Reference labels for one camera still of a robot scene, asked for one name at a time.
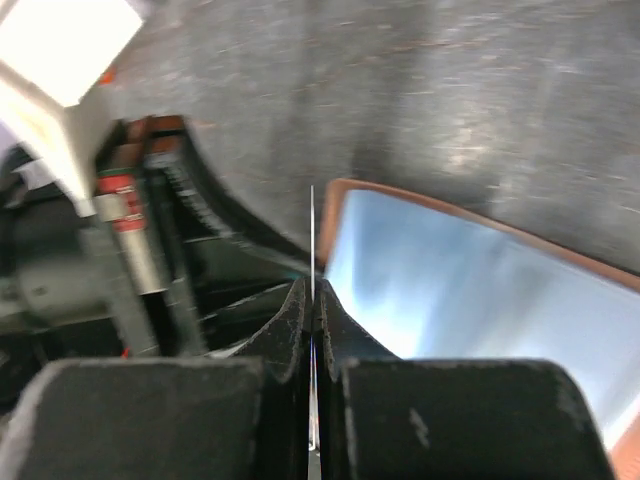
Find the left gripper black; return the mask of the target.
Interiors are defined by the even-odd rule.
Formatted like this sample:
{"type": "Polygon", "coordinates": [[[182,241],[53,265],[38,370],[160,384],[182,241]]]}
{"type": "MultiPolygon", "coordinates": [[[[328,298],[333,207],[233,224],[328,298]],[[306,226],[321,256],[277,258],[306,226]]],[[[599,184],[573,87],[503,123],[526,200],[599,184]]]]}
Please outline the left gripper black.
{"type": "Polygon", "coordinates": [[[49,362],[194,357],[238,345],[310,273],[308,253],[206,167],[185,118],[118,122],[96,158],[95,217],[1,168],[1,401],[49,362]]]}

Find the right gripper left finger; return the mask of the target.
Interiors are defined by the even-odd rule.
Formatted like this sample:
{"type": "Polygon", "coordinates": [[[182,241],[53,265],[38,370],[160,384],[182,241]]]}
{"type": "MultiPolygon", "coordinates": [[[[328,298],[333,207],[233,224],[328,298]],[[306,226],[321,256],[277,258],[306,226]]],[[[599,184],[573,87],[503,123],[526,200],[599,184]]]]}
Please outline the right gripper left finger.
{"type": "Polygon", "coordinates": [[[73,359],[27,385],[1,443],[5,479],[304,479],[311,298],[227,358],[73,359]]]}

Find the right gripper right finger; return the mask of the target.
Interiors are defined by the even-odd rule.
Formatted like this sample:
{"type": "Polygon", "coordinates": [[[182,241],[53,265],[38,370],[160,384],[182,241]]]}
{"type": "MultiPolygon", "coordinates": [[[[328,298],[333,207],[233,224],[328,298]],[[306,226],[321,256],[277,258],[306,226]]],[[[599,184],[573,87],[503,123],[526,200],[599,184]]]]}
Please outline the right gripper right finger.
{"type": "Polygon", "coordinates": [[[403,360],[315,288],[326,479],[610,479],[581,391],[531,359],[403,360]]]}

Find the brown leather card holder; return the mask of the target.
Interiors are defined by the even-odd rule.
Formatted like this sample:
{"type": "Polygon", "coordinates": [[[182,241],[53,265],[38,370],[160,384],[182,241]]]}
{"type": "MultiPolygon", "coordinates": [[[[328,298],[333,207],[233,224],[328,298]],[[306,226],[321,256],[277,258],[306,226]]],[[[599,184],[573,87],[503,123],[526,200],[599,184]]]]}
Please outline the brown leather card holder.
{"type": "Polygon", "coordinates": [[[639,475],[639,278],[455,205],[329,183],[317,256],[393,354],[550,360],[585,393],[621,479],[639,475]]]}

